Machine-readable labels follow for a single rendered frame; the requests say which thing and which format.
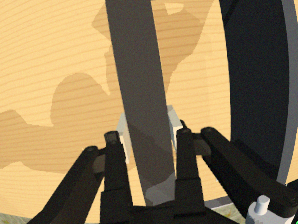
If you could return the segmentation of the black rectangular bar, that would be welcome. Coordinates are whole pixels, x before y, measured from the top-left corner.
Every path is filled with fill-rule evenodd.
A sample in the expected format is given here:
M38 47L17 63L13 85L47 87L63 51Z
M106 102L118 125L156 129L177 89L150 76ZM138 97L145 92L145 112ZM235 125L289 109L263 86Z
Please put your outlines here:
M146 206L175 200L175 166L151 0L105 0L121 98Z

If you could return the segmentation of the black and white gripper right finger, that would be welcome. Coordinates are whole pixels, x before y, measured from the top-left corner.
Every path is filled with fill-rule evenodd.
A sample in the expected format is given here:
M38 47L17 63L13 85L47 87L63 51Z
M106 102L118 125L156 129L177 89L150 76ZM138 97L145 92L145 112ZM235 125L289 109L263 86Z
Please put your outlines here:
M245 224L291 224L298 209L296 190L269 178L214 127L194 133L172 104L167 109L176 153L173 224L208 224L196 155L202 155Z

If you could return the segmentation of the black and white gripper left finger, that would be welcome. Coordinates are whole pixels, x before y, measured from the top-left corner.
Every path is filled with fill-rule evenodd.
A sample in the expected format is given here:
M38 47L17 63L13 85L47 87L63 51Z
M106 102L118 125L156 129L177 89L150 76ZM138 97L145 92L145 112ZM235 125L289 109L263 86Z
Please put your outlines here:
M104 139L106 147L93 145L82 151L44 208L26 224L85 224L103 178L100 224L131 224L131 140L125 113L116 131L106 132Z

